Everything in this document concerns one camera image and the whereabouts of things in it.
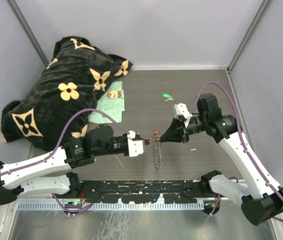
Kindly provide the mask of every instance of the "floral pattern blanket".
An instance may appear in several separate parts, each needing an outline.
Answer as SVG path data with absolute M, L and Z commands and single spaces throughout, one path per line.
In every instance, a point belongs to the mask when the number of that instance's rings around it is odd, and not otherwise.
M 36 148 L 51 151 L 67 121 L 80 110 L 96 108 L 111 84 L 132 65 L 123 57 L 103 53 L 83 37 L 64 37 L 55 44 L 51 63 L 27 96 L 2 110 L 4 141 L 26 138 Z M 70 124 L 61 143 L 86 134 L 88 114 Z

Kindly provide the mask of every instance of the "key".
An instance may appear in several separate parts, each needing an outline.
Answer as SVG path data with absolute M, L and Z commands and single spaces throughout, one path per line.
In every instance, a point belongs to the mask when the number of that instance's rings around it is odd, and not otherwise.
M 167 101 L 169 101 L 169 100 L 174 100 L 173 96 L 170 96 L 169 98 L 167 98 L 167 99 L 165 100 L 165 102 L 167 102 Z

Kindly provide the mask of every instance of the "gray floor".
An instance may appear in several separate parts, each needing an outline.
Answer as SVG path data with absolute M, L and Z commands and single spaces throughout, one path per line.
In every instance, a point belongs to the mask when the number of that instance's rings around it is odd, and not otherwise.
M 231 93 L 224 70 L 140 70 L 120 80 L 123 81 L 126 109 L 121 124 L 148 139 L 153 137 L 154 131 L 164 133 L 170 126 L 173 104 L 185 103 L 190 110 L 205 83 L 218 82 Z M 174 100 L 165 101 L 163 93 L 172 95 Z M 204 93 L 216 95 L 223 114 L 233 114 L 224 93 L 216 86 L 208 86 Z M 116 135 L 123 134 L 113 124 L 111 126 Z M 42 153 L 33 149 L 31 156 Z M 113 155 L 102 156 L 94 164 L 74 169 L 74 172 L 81 180 L 199 180 L 201 175 L 212 170 L 228 177 L 241 177 L 230 157 L 205 133 L 192 135 L 186 144 L 163 143 L 161 155 L 163 166 L 159 170 L 155 169 L 153 146 L 149 145 L 146 153 L 138 157 L 118 155 L 122 165 Z
M 18 211 L 9 240 L 274 240 L 269 221 L 251 225 L 242 211 L 222 200 L 207 220 L 200 210 Z

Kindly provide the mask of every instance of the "gray wooden table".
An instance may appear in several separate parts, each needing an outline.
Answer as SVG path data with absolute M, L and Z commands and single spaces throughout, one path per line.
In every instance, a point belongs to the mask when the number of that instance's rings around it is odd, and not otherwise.
M 152 139 L 156 130 L 162 134 L 167 130 L 172 122 L 173 104 L 185 103 L 190 110 L 205 83 L 218 82 L 231 93 L 224 70 L 136 70 L 120 80 L 125 95 L 121 124 L 146 139 Z M 165 101 L 163 93 L 172 95 L 174 100 Z M 233 114 L 226 96 L 216 86 L 208 86 L 204 93 L 216 95 L 224 115 Z M 89 129 L 96 125 L 90 123 Z M 115 136 L 123 134 L 116 126 L 110 125 Z M 42 153 L 36 149 L 32 155 Z M 163 166 L 159 170 L 155 169 L 153 146 L 148 145 L 146 153 L 138 157 L 119 154 L 118 160 L 114 155 L 101 156 L 94 164 L 73 171 L 81 180 L 199 180 L 212 170 L 221 171 L 227 177 L 241 177 L 230 157 L 204 132 L 190 136 L 190 141 L 185 144 L 163 143 L 161 156 Z

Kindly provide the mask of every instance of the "robotic arm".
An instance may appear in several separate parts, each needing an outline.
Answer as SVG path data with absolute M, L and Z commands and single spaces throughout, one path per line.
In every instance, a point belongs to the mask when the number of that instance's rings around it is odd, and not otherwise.
M 4 164 L 0 161 L 0 173 L 9 172 L 0 177 L 0 205 L 25 196 L 51 196 L 69 192 L 76 195 L 82 190 L 77 174 L 69 172 L 57 177 L 41 176 L 93 164 L 95 156 L 124 154 L 136 157 L 144 153 L 145 145 L 148 144 L 149 140 L 141 138 L 134 131 L 129 131 L 128 136 L 123 134 L 116 137 L 109 125 L 101 124 L 85 137 L 73 138 L 60 146 L 50 159 L 40 164 L 34 163 L 49 156 L 50 152 L 17 163 Z M 29 164 L 34 165 L 10 172 L 13 168 Z
M 160 142 L 187 143 L 189 135 L 205 131 L 231 157 L 245 179 L 247 187 L 229 180 L 215 170 L 201 177 L 202 189 L 209 193 L 221 194 L 233 201 L 241 207 L 245 217 L 256 226 L 282 213 L 283 202 L 269 187 L 269 183 L 282 196 L 283 187 L 265 169 L 248 144 L 245 134 L 240 133 L 247 148 L 247 151 L 244 150 L 236 119 L 232 115 L 222 115 L 217 99 L 211 93 L 200 95 L 197 108 L 199 114 L 193 115 L 185 104 L 175 104 L 172 108 L 172 123 L 160 138 Z M 247 152 L 252 155 L 262 173 L 267 176 L 269 183 L 265 182 Z

